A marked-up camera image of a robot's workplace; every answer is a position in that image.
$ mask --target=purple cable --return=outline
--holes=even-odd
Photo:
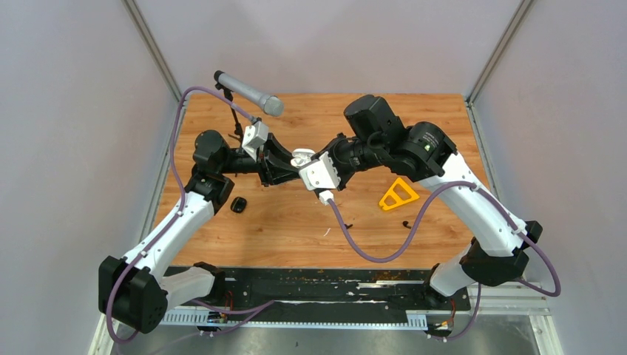
[[[233,104],[232,101],[230,101],[229,99],[227,99],[224,96],[222,96],[216,90],[208,89],[206,87],[189,87],[181,95],[180,100],[178,101],[176,117],[174,118],[174,127],[172,128],[172,133],[170,134],[170,142],[169,142],[170,166],[172,167],[172,174],[174,175],[174,178],[175,178],[175,180],[177,182],[177,185],[178,185],[178,189],[180,191],[180,205],[178,207],[178,211],[179,212],[182,212],[183,209],[185,208],[186,194],[185,194],[185,188],[183,186],[183,181],[181,181],[180,176],[179,176],[179,174],[178,174],[178,172],[176,170],[176,165],[174,164],[174,146],[176,146],[176,134],[177,134],[178,126],[179,126],[180,114],[181,114],[181,111],[183,111],[183,106],[185,105],[185,98],[187,97],[187,95],[190,92],[195,91],[195,90],[207,92],[208,94],[211,94],[211,95],[215,96],[216,98],[219,98],[220,100],[222,100],[226,104],[228,104],[231,108],[233,108],[236,111],[238,111],[242,116],[244,116],[248,120],[252,119],[252,116],[250,116],[246,111],[241,109],[236,104]],[[146,246],[142,249],[142,251],[148,252],[148,250],[150,250],[150,248],[152,248],[153,245],[156,244],[159,241],[159,239],[161,239],[161,237],[170,229],[170,227],[172,227],[172,225],[174,224],[174,222],[176,222],[176,220],[178,218],[179,218],[179,215],[178,214],[174,214],[172,216],[172,218],[170,219],[170,221],[168,221],[168,223],[163,227],[163,229],[161,229],[161,231],[159,231],[159,233],[157,233],[157,235],[154,238],[152,238],[152,240],[150,242],[148,242],[148,244],[146,244]],[[133,340],[137,336],[137,334],[138,334],[138,331],[135,331],[133,334],[131,334],[130,337],[128,337],[126,339],[122,339],[122,338],[118,337],[115,334],[115,330],[113,329],[112,313],[113,313],[113,301],[115,299],[115,296],[118,294],[118,290],[120,289],[120,286],[122,285],[122,282],[124,281],[124,278],[129,274],[129,272],[133,269],[133,267],[135,265],[137,265],[137,263],[139,263],[140,259],[141,259],[141,253],[138,254],[129,263],[129,265],[122,271],[122,273],[120,274],[118,279],[113,284],[113,288],[111,289],[111,293],[109,294],[109,299],[106,302],[106,311],[105,311],[105,315],[106,315],[106,329],[109,332],[109,335],[111,336],[111,339],[113,339],[113,341],[116,342],[116,343],[126,344],[126,343],[130,342],[131,340]]]
[[[247,313],[251,313],[251,311],[252,311],[252,312],[253,312],[253,314],[251,314],[250,316],[246,317],[243,321],[241,321],[241,322],[237,323],[236,325],[233,325],[233,326],[232,326],[232,327],[230,327],[229,329],[226,329],[226,330],[224,330],[224,331],[212,331],[212,332],[209,332],[209,336],[210,336],[210,337],[215,337],[215,336],[217,336],[217,335],[224,335],[224,334],[231,333],[232,331],[235,331],[236,329],[238,329],[238,328],[239,328],[239,327],[241,327],[242,325],[244,325],[244,324],[246,324],[246,323],[250,322],[250,320],[251,320],[251,319],[253,319],[253,317],[255,317],[256,315],[258,315],[261,311],[263,311],[264,309],[266,309],[266,308],[267,308],[269,305],[271,305],[272,303],[274,303],[274,301],[267,302],[267,303],[266,303],[266,304],[264,304],[264,305],[260,305],[259,307],[251,308],[251,309],[248,309],[248,310],[245,310],[245,311],[235,311],[235,312],[246,312],[246,314],[247,314]],[[206,303],[204,303],[204,302],[200,302],[200,305],[203,305],[203,306],[205,306],[205,307],[208,307],[208,308],[210,308],[211,310],[213,310],[213,308],[214,308],[212,305],[207,305],[207,304],[206,304]],[[224,313],[224,314],[244,314],[244,313],[233,313],[233,312],[231,312],[231,313],[227,313],[227,312],[226,312],[225,310],[223,310],[223,309],[220,309],[220,308],[218,308],[218,309],[219,309],[219,312]],[[170,347],[172,347],[173,345],[178,344],[179,342],[182,342],[183,340],[186,340],[186,339],[189,339],[189,338],[193,338],[193,337],[201,337],[201,336],[203,336],[203,335],[204,335],[204,333],[207,333],[207,332],[206,332],[206,331],[204,331],[204,332],[202,332],[202,331],[201,331],[200,333],[190,333],[190,334],[183,335],[182,337],[180,337],[180,338],[178,338],[178,339],[176,339],[176,340],[172,340],[170,343],[168,343],[168,344],[166,344],[166,345],[162,346],[161,348],[158,348],[157,350],[155,350],[155,351],[153,351],[153,352],[149,353],[148,355],[155,355],[155,354],[158,354],[158,353],[160,353],[161,351],[164,351],[164,350],[166,350],[167,348],[170,348]],[[123,355],[123,354],[122,354],[122,351],[120,350],[120,345],[119,345],[119,344],[115,344],[115,350],[118,352],[118,355]]]
[[[210,310],[214,311],[214,312],[219,312],[219,313],[223,313],[223,314],[249,314],[249,313],[253,313],[256,311],[263,311],[264,309],[266,309],[269,305],[271,305],[272,303],[274,303],[274,301],[268,301],[262,305],[258,305],[255,308],[249,308],[249,309],[244,309],[242,311],[227,311],[225,309],[222,308],[218,308],[215,307],[213,305],[209,305],[208,303],[205,303],[201,300],[192,300],[192,303],[196,303],[197,305],[201,305],[205,308],[209,308]]]
[[[433,202],[433,200],[435,200],[435,198],[439,194],[444,192],[445,190],[448,190],[448,189],[450,189],[452,187],[455,187],[455,186],[466,186],[466,187],[469,187],[471,189],[477,189],[477,185],[475,185],[474,183],[469,183],[468,181],[453,181],[453,182],[450,182],[450,183],[445,183],[444,185],[442,185],[439,188],[437,188],[431,195],[429,195],[427,200],[424,202],[424,204],[420,208],[420,212],[418,213],[418,216],[416,216],[416,221],[414,222],[414,224],[413,224],[413,226],[412,226],[412,228],[410,230],[410,233],[407,236],[407,239],[405,240],[405,243],[403,243],[401,248],[399,248],[399,250],[396,251],[396,253],[390,255],[389,257],[383,257],[383,258],[371,257],[370,255],[368,255],[364,251],[362,251],[357,246],[357,244],[355,243],[353,238],[350,236],[350,233],[348,233],[348,229],[346,228],[346,224],[344,223],[344,219],[342,218],[342,215],[339,213],[339,209],[337,208],[337,205],[335,204],[335,202],[333,200],[329,200],[329,204],[331,205],[331,208],[333,209],[333,213],[335,214],[335,216],[337,218],[337,221],[339,223],[340,229],[344,233],[344,236],[346,237],[346,240],[348,241],[348,244],[350,244],[350,246],[353,248],[353,250],[355,250],[355,252],[357,254],[359,254],[359,256],[361,256],[364,259],[366,259],[368,261],[371,261],[373,263],[387,263],[387,262],[392,261],[392,260],[396,259],[397,257],[401,256],[401,254],[403,254],[403,252],[410,245],[414,235],[418,231],[418,225],[422,221],[422,218],[424,216],[424,213],[427,210],[427,207]],[[503,216],[503,218],[505,219],[507,224],[509,224],[509,226],[512,227],[512,229],[514,229],[514,230],[518,229],[518,227],[516,226],[516,223],[514,223],[514,220],[509,216],[509,213],[507,213],[507,211],[505,210],[503,205],[501,205],[501,203],[498,202],[498,200],[496,198],[494,198],[494,196],[492,196],[488,191],[486,191],[484,189],[477,189],[477,192],[479,192],[479,194],[481,194],[481,196],[483,196],[486,200],[488,200],[488,202],[490,202],[496,208],[496,210],[501,214],[501,216]],[[549,257],[546,256],[546,254],[544,254],[542,249],[540,249],[540,247],[536,243],[534,243],[533,240],[529,239],[529,237],[527,237],[526,234],[524,234],[523,232],[520,232],[520,233],[518,233],[518,236],[525,243],[527,243],[536,253],[538,253],[538,255],[540,256],[540,258],[542,259],[542,261],[544,262],[546,267],[549,269],[549,273],[551,274],[551,277],[553,279],[553,283],[555,284],[555,291],[551,292],[551,291],[543,290],[542,288],[539,288],[536,285],[533,285],[533,284],[531,284],[531,283],[529,283],[529,282],[527,282],[527,281],[525,281],[523,279],[517,279],[516,281],[518,281],[522,285],[525,285],[525,286],[531,288],[532,290],[540,292],[541,294],[544,294],[546,296],[550,296],[550,297],[557,297],[557,296],[559,296],[562,293],[562,285],[561,285],[561,282],[560,282],[560,278],[557,275],[557,271],[555,270],[555,267],[551,263],[551,260],[549,260]],[[476,303],[476,306],[475,306],[475,311],[473,312],[472,317],[470,318],[470,321],[468,322],[468,325],[466,325],[466,328],[464,328],[464,330],[462,330],[459,334],[456,334],[453,337],[447,337],[446,338],[447,341],[448,340],[459,339],[466,332],[468,332],[468,330],[472,327],[472,325],[474,324],[475,319],[477,317],[477,313],[479,311],[479,302],[480,302],[480,300],[481,300],[481,284],[479,284],[479,289],[478,289],[478,292],[477,292],[477,303]]]
[[[453,335],[452,337],[436,337],[436,336],[433,336],[433,339],[437,339],[437,340],[441,340],[441,341],[447,341],[447,342],[452,342],[453,340],[457,340],[457,339],[463,337],[471,329],[472,325],[475,324],[475,321],[477,320],[477,314],[479,313],[479,302],[480,301],[481,301],[481,284],[478,283],[477,284],[477,303],[475,303],[475,310],[472,312],[472,317],[470,317],[470,321],[468,322],[468,324],[466,324],[464,329],[462,329],[462,331],[460,331],[459,333]]]
[[[518,227],[516,227],[516,224],[514,223],[514,220],[509,216],[507,211],[505,211],[505,208],[503,207],[503,205],[501,205],[501,203],[498,202],[498,200],[494,198],[494,196],[492,196],[488,191],[484,189],[479,189],[477,191],[481,194],[481,196],[485,197],[485,199],[488,200],[488,202],[490,202],[499,211],[499,213],[501,213],[501,216],[503,216],[505,221],[507,221],[507,224],[509,224],[509,226],[512,227],[512,229],[518,229]],[[551,263],[551,260],[549,260],[549,257],[546,254],[544,254],[544,251],[540,249],[538,244],[533,243],[533,240],[529,239],[529,237],[527,237],[526,234],[524,234],[523,232],[520,232],[518,233],[518,236],[522,240],[524,240],[525,243],[527,243],[531,247],[531,249],[533,249],[538,254],[538,256],[540,256],[542,261],[544,261],[544,264],[549,269],[549,273],[551,274],[551,277],[553,278],[553,283],[555,284],[555,291],[551,292],[551,291],[543,290],[542,288],[539,288],[536,285],[533,285],[523,279],[517,279],[516,281],[546,296],[549,296],[549,297],[559,296],[562,293],[562,284],[560,282],[559,276],[557,275],[557,270],[555,270],[555,267],[553,266],[553,263]]]
[[[420,225],[420,222],[422,218],[424,217],[424,213],[427,211],[427,208],[433,202],[433,200],[435,200],[435,198],[438,197],[439,194],[441,194],[447,189],[450,189],[451,187],[467,186],[467,184],[470,184],[470,183],[466,181],[454,181],[452,183],[445,183],[444,185],[436,189],[431,195],[429,195],[429,197],[427,197],[427,200],[424,202],[424,204],[420,208],[420,212],[418,212],[418,215],[416,216],[416,220],[413,223],[410,233],[407,235],[407,239],[405,240],[405,243],[403,243],[401,248],[399,248],[399,250],[397,250],[394,254],[390,255],[389,257],[371,257],[370,255],[362,251],[357,246],[353,238],[350,236],[350,233],[348,233],[346,224],[344,224],[344,219],[342,218],[342,215],[339,213],[339,209],[337,208],[337,205],[335,204],[335,202],[333,200],[329,200],[329,204],[331,205],[331,208],[333,209],[333,213],[335,213],[335,217],[337,218],[339,222],[339,227],[342,229],[342,232],[344,233],[344,236],[346,237],[348,244],[350,244],[350,246],[353,247],[355,252],[359,254],[360,257],[363,257],[364,259],[371,261],[372,263],[388,263],[396,259],[397,257],[400,257],[401,254],[403,254],[405,250],[410,246],[414,235],[416,235],[416,232],[418,231],[418,226]]]

